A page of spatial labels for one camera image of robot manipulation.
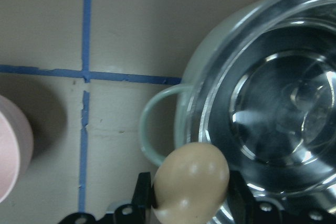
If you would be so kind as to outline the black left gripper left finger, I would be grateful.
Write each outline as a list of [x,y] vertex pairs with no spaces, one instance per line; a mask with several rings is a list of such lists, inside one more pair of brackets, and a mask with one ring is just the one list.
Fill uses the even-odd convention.
[[150,223],[152,207],[156,207],[154,186],[152,185],[150,172],[138,174],[131,203],[138,208],[142,223]]

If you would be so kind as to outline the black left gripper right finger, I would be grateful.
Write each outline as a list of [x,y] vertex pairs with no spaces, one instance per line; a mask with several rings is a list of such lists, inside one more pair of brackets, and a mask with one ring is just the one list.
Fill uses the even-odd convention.
[[229,172],[226,201],[234,223],[254,223],[255,199],[239,171]]

